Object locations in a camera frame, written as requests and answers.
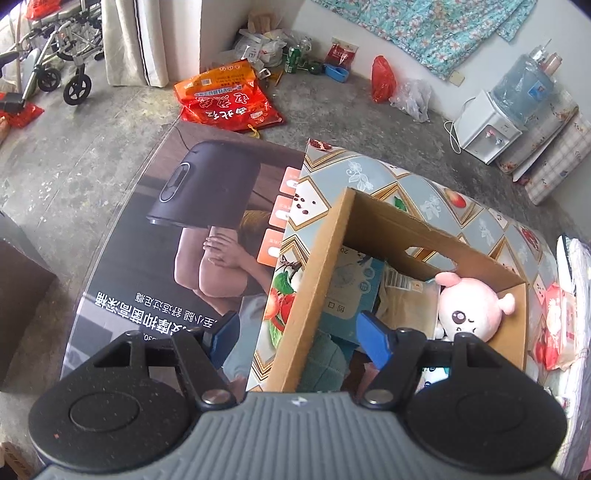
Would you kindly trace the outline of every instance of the red snack packet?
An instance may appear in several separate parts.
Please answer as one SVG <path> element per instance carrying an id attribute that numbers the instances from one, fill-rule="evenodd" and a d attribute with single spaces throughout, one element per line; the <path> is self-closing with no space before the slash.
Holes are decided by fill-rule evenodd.
<path id="1" fill-rule="evenodd" d="M 357 49 L 356 45 L 333 38 L 332 46 L 324 59 L 324 63 L 349 71 Z"/>
<path id="2" fill-rule="evenodd" d="M 283 122 L 247 60 L 178 82 L 174 91 L 183 106 L 181 118 L 190 122 L 235 132 Z"/>
<path id="3" fill-rule="evenodd" d="M 39 20 L 60 9 L 60 0 L 29 0 L 25 17 L 29 20 Z"/>
<path id="4" fill-rule="evenodd" d="M 0 92 L 0 99 L 4 98 L 4 93 Z M 45 110 L 31 102 L 25 102 L 21 112 L 6 113 L 0 111 L 0 115 L 5 117 L 8 125 L 15 128 L 23 128 L 30 124 L 35 118 L 41 115 Z"/>
<path id="5" fill-rule="evenodd" d="M 546 329 L 544 366 L 548 370 L 566 369 L 576 359 L 574 319 L 577 315 L 574 295 L 553 284 L 546 291 Z"/>

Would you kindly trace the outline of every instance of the plush toy face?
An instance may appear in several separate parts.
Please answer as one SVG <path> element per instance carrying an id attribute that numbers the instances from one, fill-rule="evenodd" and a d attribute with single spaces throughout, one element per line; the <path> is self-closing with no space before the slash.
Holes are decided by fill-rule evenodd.
<path id="1" fill-rule="evenodd" d="M 513 295 L 499 299 L 494 290 L 475 278 L 443 272 L 435 281 L 446 287 L 439 298 L 439 321 L 451 339 L 458 332 L 469 332 L 487 342 L 499 328 L 503 313 L 515 310 Z"/>

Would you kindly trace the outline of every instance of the orange snack bag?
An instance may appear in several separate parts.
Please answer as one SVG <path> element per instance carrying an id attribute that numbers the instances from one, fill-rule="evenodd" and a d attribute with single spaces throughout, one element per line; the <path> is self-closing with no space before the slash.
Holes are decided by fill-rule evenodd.
<path id="1" fill-rule="evenodd" d="M 223 128 L 248 130 L 282 123 L 279 112 L 258 86 L 247 60 L 240 60 L 178 82 L 174 86 L 183 106 L 183 120 Z"/>

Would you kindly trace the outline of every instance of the plaid fabric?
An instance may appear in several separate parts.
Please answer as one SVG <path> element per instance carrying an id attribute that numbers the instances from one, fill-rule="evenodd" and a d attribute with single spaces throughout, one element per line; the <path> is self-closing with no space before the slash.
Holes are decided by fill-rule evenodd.
<path id="1" fill-rule="evenodd" d="M 575 114 L 524 175 L 525 190 L 539 205 L 591 153 L 591 123 Z"/>
<path id="2" fill-rule="evenodd" d="M 527 122 L 527 131 L 501 154 L 496 164 L 505 173 L 512 173 L 532 158 L 554 133 L 564 128 L 577 110 L 573 97 L 557 85 L 550 101 Z"/>

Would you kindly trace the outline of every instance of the white plastic bag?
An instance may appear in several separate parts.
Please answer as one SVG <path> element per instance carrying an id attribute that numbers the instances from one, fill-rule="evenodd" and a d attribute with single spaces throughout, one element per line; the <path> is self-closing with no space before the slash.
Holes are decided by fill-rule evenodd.
<path id="1" fill-rule="evenodd" d="M 406 112 L 416 122 L 428 122 L 427 109 L 431 98 L 431 86 L 425 80 L 407 80 L 398 84 L 390 105 Z"/>

